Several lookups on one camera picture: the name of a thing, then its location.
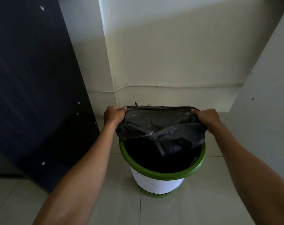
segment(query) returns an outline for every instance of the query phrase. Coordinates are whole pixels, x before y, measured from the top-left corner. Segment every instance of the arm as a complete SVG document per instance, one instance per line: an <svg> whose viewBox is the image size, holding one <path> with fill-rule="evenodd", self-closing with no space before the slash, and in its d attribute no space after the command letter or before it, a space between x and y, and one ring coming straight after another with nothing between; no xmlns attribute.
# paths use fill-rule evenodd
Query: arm
<svg viewBox="0 0 284 225"><path fill-rule="evenodd" d="M214 109L191 110L215 136L234 186L257 225L284 225L284 179L246 150Z"/></svg>
<svg viewBox="0 0 284 225"><path fill-rule="evenodd" d="M104 181L114 131L126 109L107 108L98 139L50 193L33 225L88 223Z"/></svg>

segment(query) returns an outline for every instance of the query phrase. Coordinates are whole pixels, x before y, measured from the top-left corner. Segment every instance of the black garbage bag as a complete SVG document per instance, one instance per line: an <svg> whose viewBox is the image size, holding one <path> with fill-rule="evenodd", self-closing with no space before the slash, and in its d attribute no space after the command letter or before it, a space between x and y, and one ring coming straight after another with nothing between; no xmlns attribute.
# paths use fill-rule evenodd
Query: black garbage bag
<svg viewBox="0 0 284 225"><path fill-rule="evenodd" d="M161 173L178 172L191 166L205 140L207 127L191 108L128 106L116 133L139 165Z"/></svg>

